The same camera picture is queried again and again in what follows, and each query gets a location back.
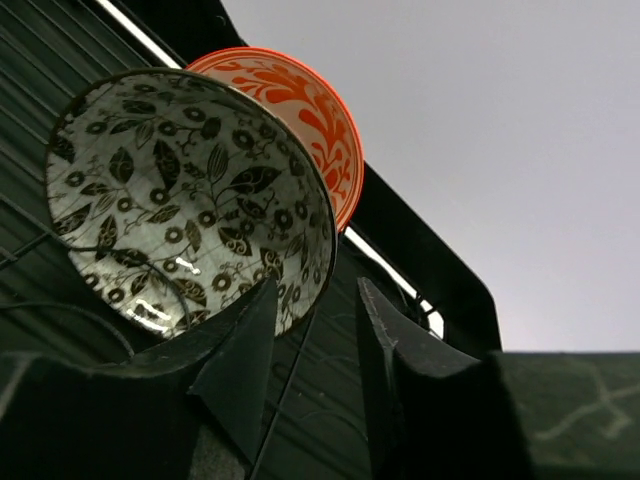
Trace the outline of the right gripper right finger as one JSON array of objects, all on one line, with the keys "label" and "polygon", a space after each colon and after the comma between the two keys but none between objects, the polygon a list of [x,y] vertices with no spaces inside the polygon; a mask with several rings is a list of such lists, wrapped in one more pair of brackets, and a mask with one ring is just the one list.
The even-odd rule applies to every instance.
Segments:
[{"label": "right gripper right finger", "polygon": [[635,479],[635,353],[469,356],[368,279],[356,328],[376,479]]}]

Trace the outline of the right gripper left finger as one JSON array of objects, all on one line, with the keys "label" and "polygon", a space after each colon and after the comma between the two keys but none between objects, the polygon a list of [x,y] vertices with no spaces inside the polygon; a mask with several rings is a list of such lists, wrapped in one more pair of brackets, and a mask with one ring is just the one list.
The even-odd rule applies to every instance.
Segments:
[{"label": "right gripper left finger", "polygon": [[255,462],[277,313],[266,279],[130,360],[1,356],[5,479],[232,479]]}]

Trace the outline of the black leaf pattern bowl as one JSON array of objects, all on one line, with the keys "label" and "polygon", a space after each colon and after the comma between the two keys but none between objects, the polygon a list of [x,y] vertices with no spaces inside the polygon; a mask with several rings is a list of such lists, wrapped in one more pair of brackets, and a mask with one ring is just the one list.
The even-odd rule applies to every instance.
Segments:
[{"label": "black leaf pattern bowl", "polygon": [[181,69],[103,78],[62,110],[45,188],[86,284],[162,339],[276,282],[277,335],[325,293],[337,227],[299,138],[257,101]]}]

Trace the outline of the orange floral bowl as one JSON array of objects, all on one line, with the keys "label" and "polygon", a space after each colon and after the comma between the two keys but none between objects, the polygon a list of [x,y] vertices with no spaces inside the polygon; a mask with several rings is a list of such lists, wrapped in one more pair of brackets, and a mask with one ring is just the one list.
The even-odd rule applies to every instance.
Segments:
[{"label": "orange floral bowl", "polygon": [[333,86],[301,61],[261,47],[211,52],[187,69],[249,95],[298,135],[328,187],[337,230],[344,231],[360,200],[365,154],[356,123]]}]

